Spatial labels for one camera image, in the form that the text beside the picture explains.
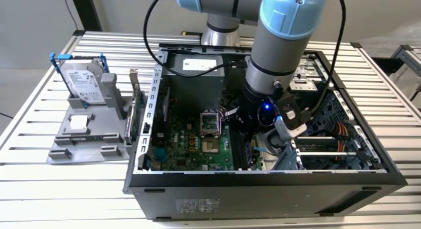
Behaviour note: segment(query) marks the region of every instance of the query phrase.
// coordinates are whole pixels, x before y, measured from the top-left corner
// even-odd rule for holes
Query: robotic arm
[[[244,97],[237,115],[246,138],[269,128],[282,141],[306,131],[309,110],[301,111],[288,92],[301,56],[322,17],[326,0],[177,0],[193,11],[258,21]]]

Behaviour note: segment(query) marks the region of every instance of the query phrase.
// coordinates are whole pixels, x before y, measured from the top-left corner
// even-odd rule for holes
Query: circuit board
[[[162,171],[227,171],[234,170],[229,126],[222,126],[219,138],[201,138],[201,123],[193,119],[171,118],[170,140]],[[261,169],[257,156],[253,170]]]

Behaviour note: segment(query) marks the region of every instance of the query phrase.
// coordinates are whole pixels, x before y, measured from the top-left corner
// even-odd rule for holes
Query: label sticker
[[[90,104],[99,104],[106,101],[93,72],[88,70],[70,70],[67,75],[74,90],[83,101]]]
[[[175,207],[178,213],[214,213],[219,203],[219,198],[182,198],[175,200]]]
[[[183,70],[209,70],[217,66],[217,60],[213,59],[185,59]]]

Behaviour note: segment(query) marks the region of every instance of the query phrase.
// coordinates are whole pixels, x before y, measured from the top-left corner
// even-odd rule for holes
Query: white label
[[[72,115],[71,117],[71,129],[84,129],[87,126],[87,115]]]
[[[175,207],[178,213],[213,213],[219,203],[219,198],[182,198],[175,200]]]
[[[70,70],[67,74],[79,98],[90,104],[103,103],[105,97],[93,72],[88,70]]]
[[[185,59],[183,70],[209,70],[217,66],[213,59]]]

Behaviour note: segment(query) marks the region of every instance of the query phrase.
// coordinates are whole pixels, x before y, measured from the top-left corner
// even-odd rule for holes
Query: black cable
[[[71,17],[72,17],[72,20],[74,20],[74,23],[75,23],[76,30],[79,30],[76,20],[75,20],[75,18],[74,18],[71,9],[68,8],[67,0],[64,0],[64,2],[66,2],[66,7],[67,7],[68,14],[71,14]]]
[[[417,92],[415,93],[415,95],[411,97],[411,99],[409,99],[411,102],[415,101],[417,95],[419,95],[419,91],[417,91]]]
[[[326,95],[326,91],[328,91],[328,88],[329,88],[329,83],[330,83],[332,78],[333,78],[336,64],[337,64],[337,54],[340,52],[340,46],[341,46],[341,42],[342,42],[342,36],[344,36],[344,31],[345,31],[345,23],[346,23],[346,5],[345,5],[345,0],[340,0],[340,3],[341,3],[341,9],[342,9],[342,21],[341,21],[340,34],[338,34],[338,37],[337,37],[337,46],[336,46],[334,58],[333,58],[333,61],[332,61],[332,67],[330,67],[330,72],[329,72],[329,78],[328,78],[328,81],[326,81],[326,86],[324,88],[321,97],[320,97],[320,99],[318,99],[318,101],[316,103],[316,106],[312,109],[312,114],[316,113],[317,109],[320,108],[320,106],[322,104],[324,97]]]
[[[213,72],[214,70],[218,70],[219,68],[222,67],[227,67],[227,66],[236,66],[236,64],[221,64],[218,66],[215,66],[214,68],[206,70],[205,72],[202,73],[198,73],[198,74],[194,74],[194,75],[186,75],[186,74],[182,74],[179,73],[178,71],[173,70],[170,67],[167,67],[162,61],[159,61],[159,59],[157,58],[153,50],[151,50],[151,47],[150,47],[150,43],[147,41],[147,24],[149,24],[149,21],[150,21],[150,17],[151,17],[151,13],[153,13],[153,10],[154,10],[154,7],[157,5],[157,3],[159,2],[159,0],[154,0],[153,1],[153,4],[146,12],[146,16],[145,16],[145,22],[143,22],[143,41],[145,41],[145,46],[146,46],[146,49],[153,57],[153,59],[155,60],[155,62],[169,71],[171,72],[173,74],[178,75],[178,76],[182,76],[185,78],[194,78],[194,77],[199,77],[210,72]]]
[[[15,117],[12,117],[12,116],[10,116],[10,115],[4,114],[3,112],[0,112],[0,115],[3,115],[3,116],[6,116],[6,117],[8,117],[8,118],[11,118],[11,119],[14,119],[14,118],[15,118]]]

